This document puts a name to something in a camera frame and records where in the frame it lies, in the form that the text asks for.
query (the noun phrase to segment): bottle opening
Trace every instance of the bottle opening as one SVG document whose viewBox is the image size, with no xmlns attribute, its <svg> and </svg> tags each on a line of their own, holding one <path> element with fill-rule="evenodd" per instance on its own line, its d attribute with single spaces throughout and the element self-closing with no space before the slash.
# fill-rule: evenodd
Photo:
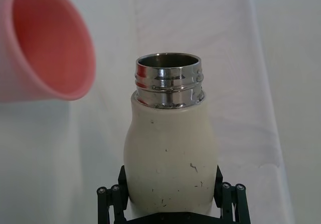
<svg viewBox="0 0 321 224">
<path fill-rule="evenodd" d="M 157 53 L 139 58 L 138 63 L 146 67 L 176 68 L 200 62 L 197 56 L 185 53 Z"/>
</svg>

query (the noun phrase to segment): cream bottle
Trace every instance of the cream bottle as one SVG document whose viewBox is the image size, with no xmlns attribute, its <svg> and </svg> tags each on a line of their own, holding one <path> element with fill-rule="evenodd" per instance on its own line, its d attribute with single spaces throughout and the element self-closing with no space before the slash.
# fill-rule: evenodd
<svg viewBox="0 0 321 224">
<path fill-rule="evenodd" d="M 137 90 L 124 147 L 130 200 L 145 214 L 212 205 L 217 147 L 199 57 L 159 53 L 136 62 Z"/>
</svg>

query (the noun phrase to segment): pink cup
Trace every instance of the pink cup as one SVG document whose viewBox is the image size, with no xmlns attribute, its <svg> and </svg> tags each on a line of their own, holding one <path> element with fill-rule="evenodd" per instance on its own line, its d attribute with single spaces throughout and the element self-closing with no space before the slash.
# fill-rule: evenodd
<svg viewBox="0 0 321 224">
<path fill-rule="evenodd" d="M 94 77 L 93 44 L 69 0 L 0 0 L 0 102 L 76 100 Z"/>
</svg>

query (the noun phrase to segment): white fabric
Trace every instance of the white fabric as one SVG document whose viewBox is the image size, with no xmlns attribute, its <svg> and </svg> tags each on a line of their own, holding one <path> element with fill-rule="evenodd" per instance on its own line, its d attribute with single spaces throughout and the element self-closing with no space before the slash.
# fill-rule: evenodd
<svg viewBox="0 0 321 224">
<path fill-rule="evenodd" d="M 252 223 L 293 223 L 252 0 L 72 1 L 97 79 L 76 102 L 0 106 L 0 222 L 95 223 L 95 191 L 116 183 L 123 163 L 135 60 L 179 51 L 203 61 L 219 165 L 247 186 Z"/>
</svg>

